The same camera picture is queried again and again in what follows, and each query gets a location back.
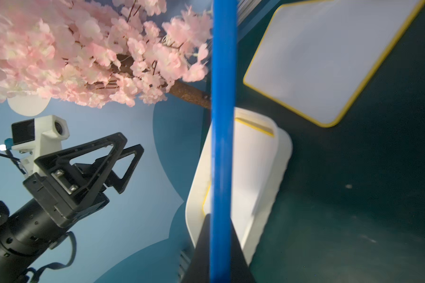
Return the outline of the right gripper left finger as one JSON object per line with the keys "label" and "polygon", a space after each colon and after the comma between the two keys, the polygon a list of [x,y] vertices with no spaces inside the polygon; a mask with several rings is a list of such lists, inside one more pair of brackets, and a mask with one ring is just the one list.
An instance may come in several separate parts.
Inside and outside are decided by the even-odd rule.
{"label": "right gripper left finger", "polygon": [[210,282],[210,218],[210,214],[204,218],[191,263],[181,283]]}

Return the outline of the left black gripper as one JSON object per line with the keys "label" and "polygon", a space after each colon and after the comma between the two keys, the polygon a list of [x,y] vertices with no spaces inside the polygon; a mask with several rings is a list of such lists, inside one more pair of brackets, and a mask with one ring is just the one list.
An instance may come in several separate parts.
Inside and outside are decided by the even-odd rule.
{"label": "left black gripper", "polygon": [[[45,176],[34,173],[24,181],[33,199],[0,229],[2,246],[11,254],[41,255],[74,224],[109,203],[104,194],[107,188],[124,193],[144,154],[140,144],[125,148],[127,141],[118,132],[36,158],[34,163]],[[91,164],[71,163],[109,146],[110,152]],[[118,173],[113,169],[116,162]]]}

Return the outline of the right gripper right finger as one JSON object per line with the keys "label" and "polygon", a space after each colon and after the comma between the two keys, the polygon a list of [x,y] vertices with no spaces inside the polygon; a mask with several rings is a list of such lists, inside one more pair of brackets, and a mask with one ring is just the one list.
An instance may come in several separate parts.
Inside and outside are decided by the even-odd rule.
{"label": "right gripper right finger", "polygon": [[230,282],[255,283],[245,260],[234,226],[231,226]]}

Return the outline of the white plastic storage box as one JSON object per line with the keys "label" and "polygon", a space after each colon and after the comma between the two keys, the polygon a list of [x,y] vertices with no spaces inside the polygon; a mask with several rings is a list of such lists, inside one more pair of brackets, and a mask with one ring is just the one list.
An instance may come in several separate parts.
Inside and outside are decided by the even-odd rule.
{"label": "white plastic storage box", "polygon": [[[235,108],[231,219],[251,263],[292,156],[290,136],[267,116]],[[207,134],[185,208],[193,245],[211,211],[211,133]]]}

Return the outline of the blue-edged whiteboard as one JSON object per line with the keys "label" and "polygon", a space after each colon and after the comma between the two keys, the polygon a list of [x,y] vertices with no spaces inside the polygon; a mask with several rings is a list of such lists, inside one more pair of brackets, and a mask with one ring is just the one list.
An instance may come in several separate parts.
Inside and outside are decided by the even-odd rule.
{"label": "blue-edged whiteboard", "polygon": [[231,184],[237,69],[237,1],[213,5],[210,282],[231,278]]}

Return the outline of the yellow-edged whiteboard back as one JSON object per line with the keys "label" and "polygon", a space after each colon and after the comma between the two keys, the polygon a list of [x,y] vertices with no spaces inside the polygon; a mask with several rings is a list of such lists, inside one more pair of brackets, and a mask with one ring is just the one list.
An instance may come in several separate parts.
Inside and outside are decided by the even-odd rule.
{"label": "yellow-edged whiteboard back", "polygon": [[424,1],[300,1],[273,14],[246,86],[317,126],[337,125]]}

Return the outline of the yellow-edged whiteboard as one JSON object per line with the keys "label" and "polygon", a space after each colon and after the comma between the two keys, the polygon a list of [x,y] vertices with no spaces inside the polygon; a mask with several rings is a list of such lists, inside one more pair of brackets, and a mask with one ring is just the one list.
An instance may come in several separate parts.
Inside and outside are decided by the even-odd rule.
{"label": "yellow-edged whiteboard", "polygon": [[317,126],[337,125],[424,1],[300,1],[273,14],[246,86]]}
{"label": "yellow-edged whiteboard", "polygon": [[234,120],[231,219],[237,233],[250,225],[272,161],[275,134],[242,118]]}

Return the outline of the pink cherry blossom tree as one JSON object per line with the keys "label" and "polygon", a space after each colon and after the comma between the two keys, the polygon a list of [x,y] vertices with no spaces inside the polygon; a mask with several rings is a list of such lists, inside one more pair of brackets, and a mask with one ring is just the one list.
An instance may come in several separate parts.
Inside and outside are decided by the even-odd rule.
{"label": "pink cherry blossom tree", "polygon": [[204,108],[213,12],[167,21],[166,1],[0,1],[0,103],[54,99],[102,108],[165,101]]}

